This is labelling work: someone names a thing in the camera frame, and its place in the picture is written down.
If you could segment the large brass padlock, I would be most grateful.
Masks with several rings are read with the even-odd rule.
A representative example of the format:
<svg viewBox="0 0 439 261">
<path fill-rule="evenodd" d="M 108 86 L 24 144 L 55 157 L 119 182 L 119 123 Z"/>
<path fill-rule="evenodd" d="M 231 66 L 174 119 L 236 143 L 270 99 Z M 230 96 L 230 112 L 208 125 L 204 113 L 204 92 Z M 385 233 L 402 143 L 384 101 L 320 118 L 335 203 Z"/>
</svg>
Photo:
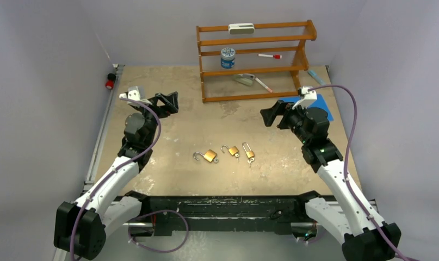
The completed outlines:
<svg viewBox="0 0 439 261">
<path fill-rule="evenodd" d="M 218 155 L 213 150 L 208 150 L 205 153 L 201 153 L 201 152 L 194 152 L 193 153 L 193 158 L 196 159 L 197 161 L 199 161 L 198 156 L 201 156 L 204 160 L 208 161 L 209 163 L 218 163 L 219 162 Z"/>
</svg>

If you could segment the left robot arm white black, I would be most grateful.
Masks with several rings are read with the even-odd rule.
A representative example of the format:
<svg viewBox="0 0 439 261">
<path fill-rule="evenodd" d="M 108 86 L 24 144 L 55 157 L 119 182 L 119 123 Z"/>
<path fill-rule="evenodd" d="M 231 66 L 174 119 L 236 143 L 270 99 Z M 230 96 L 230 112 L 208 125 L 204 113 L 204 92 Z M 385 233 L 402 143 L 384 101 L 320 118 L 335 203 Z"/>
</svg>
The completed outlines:
<svg viewBox="0 0 439 261">
<path fill-rule="evenodd" d="M 161 136 L 161 119 L 178 113 L 178 92 L 142 98 L 139 91 L 130 90 L 119 99 L 136 113 L 125 119 L 122 145 L 116 158 L 88 191 L 73 202 L 63 202 L 56 211 L 53 245 L 68 252 L 71 260 L 93 260 L 116 226 L 131 218 L 145 222 L 151 215 L 149 205 L 132 197 L 125 197 L 119 204 L 112 203 L 150 161 Z"/>
</svg>

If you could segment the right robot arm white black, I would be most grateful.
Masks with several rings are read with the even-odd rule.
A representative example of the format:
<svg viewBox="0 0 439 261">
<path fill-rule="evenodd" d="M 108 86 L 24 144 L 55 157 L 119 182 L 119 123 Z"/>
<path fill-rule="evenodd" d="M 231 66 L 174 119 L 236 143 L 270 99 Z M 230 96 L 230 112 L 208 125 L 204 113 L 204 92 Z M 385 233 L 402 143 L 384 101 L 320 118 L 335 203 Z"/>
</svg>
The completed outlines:
<svg viewBox="0 0 439 261">
<path fill-rule="evenodd" d="M 311 218 L 320 224 L 340 243 L 346 260 L 393 259 L 401 231 L 395 223 L 387 223 L 351 181 L 346 160 L 328 138 L 327 112 L 318 107 L 294 108 L 292 103 L 277 101 L 260 114 L 267 127 L 282 116 L 277 127 L 289 129 L 302 142 L 305 162 L 328 186 L 342 210 L 339 213 L 318 196 L 297 203 L 295 217 L 300 221 Z"/>
</svg>

